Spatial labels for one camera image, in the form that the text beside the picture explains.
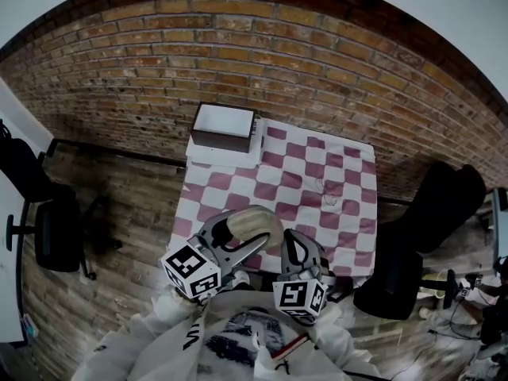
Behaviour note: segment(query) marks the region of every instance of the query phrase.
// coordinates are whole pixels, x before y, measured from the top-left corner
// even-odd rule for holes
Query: black office chair
[[[27,202],[45,202],[37,207],[35,226],[15,226],[13,215],[7,218],[6,246],[12,251],[12,236],[35,234],[37,263],[52,271],[78,271],[92,280],[96,274],[88,272],[83,247],[87,226],[99,205],[106,206],[107,199],[97,197],[81,217],[75,192],[68,186],[53,183],[33,155],[30,147],[21,139],[13,139],[0,120],[0,170]],[[115,248],[121,242],[114,242]]]
[[[422,280],[418,253],[439,247],[481,207],[485,194],[471,165],[455,171],[443,162],[433,164],[404,215],[378,227],[374,273],[356,290],[355,306],[379,318],[406,320],[425,287],[445,291],[444,307],[450,307],[459,291],[455,273],[449,270],[446,282]]]

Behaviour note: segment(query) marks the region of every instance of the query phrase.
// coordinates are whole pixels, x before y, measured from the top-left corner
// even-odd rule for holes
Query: checkered tablecloth
[[[340,276],[374,267],[377,194],[372,146],[264,120],[262,163],[255,169],[187,163],[169,245],[186,241],[209,218],[262,205],[314,238]],[[280,250],[246,265],[280,272]]]

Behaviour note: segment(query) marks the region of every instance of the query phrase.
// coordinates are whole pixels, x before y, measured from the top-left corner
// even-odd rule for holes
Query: table
[[[262,162],[254,169],[187,162],[168,247],[186,241],[209,217],[262,205],[275,211],[284,228],[319,242],[336,275],[371,275],[377,221],[373,147],[268,119],[262,145]],[[280,272],[280,250],[262,251],[245,265]]]

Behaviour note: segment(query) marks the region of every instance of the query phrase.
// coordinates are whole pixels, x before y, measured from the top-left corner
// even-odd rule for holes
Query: white jacket
[[[349,381],[342,370],[379,377],[334,324],[339,314],[329,303],[306,328],[276,310],[271,293],[223,292],[203,309],[168,286],[148,316],[108,333],[72,381]]]

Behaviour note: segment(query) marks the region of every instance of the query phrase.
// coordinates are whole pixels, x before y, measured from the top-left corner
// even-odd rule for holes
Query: white box
[[[261,163],[261,142],[263,140],[265,124],[262,118],[257,118],[254,123],[251,146],[247,153],[196,145],[192,137],[189,137],[189,144],[187,145],[185,155],[191,162],[221,167],[253,169]]]
[[[275,282],[275,307],[290,316],[318,316],[325,302],[326,288],[317,279]]]
[[[189,298],[221,285],[221,269],[195,247],[171,247],[160,261],[167,277]]]

